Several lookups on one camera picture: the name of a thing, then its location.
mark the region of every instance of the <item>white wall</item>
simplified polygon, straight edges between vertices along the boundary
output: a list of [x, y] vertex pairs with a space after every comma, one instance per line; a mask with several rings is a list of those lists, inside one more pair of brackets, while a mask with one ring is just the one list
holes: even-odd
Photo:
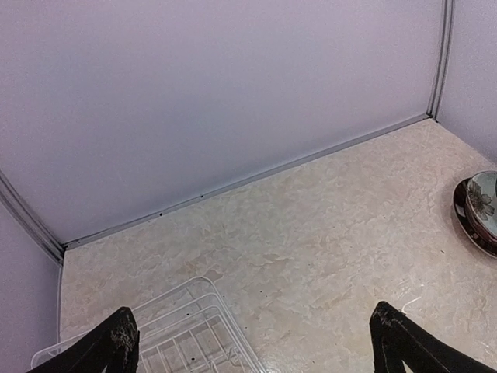
[[497, 3], [455, 2], [449, 67], [437, 120], [497, 161]]
[[0, 204], [0, 371], [28, 371], [57, 342], [58, 271]]
[[2, 168], [68, 241], [407, 120], [441, 5], [8, 2]]

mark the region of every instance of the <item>dish drying rack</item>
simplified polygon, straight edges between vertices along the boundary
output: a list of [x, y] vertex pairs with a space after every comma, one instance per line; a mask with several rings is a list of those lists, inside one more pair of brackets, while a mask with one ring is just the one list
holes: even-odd
[[[140, 330], [140, 373], [266, 373], [214, 283], [194, 277], [133, 309]], [[45, 348], [31, 368], [81, 339]]]

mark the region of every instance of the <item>wire rack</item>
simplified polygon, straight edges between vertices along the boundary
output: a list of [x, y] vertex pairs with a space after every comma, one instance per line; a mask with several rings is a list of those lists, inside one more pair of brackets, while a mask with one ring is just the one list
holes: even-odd
[[[140, 335], [141, 373], [266, 373], [214, 283], [194, 277], [133, 309]], [[86, 333], [34, 354], [31, 368]]]

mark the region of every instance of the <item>ceramic bowl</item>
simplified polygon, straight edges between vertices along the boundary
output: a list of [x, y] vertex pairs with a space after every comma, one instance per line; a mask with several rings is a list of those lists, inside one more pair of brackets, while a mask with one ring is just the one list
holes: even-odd
[[466, 185], [466, 210], [474, 228], [497, 242], [497, 172], [477, 173]]

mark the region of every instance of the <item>stack of dishes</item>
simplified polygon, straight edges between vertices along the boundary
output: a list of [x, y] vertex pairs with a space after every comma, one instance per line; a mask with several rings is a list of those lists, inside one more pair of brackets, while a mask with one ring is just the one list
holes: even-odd
[[497, 258], [497, 172], [477, 173], [454, 191], [454, 209], [463, 230], [485, 253]]

